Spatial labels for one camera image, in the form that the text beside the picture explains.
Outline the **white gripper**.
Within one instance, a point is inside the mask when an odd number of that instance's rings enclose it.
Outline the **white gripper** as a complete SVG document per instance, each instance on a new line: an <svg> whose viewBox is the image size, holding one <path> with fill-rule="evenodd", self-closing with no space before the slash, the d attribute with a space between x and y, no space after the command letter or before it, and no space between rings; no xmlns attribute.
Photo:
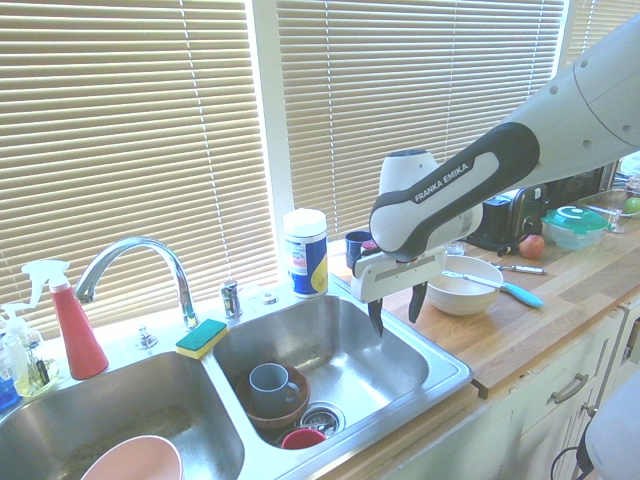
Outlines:
<svg viewBox="0 0 640 480"><path fill-rule="evenodd" d="M429 250L408 263L396 261L386 253L375 253L355 262L350 281L351 295L360 302L369 302L368 315L374 331L382 336L383 298L412 287L408 320L415 323L427 292L427 283L444 270L444 248Z"/></svg>

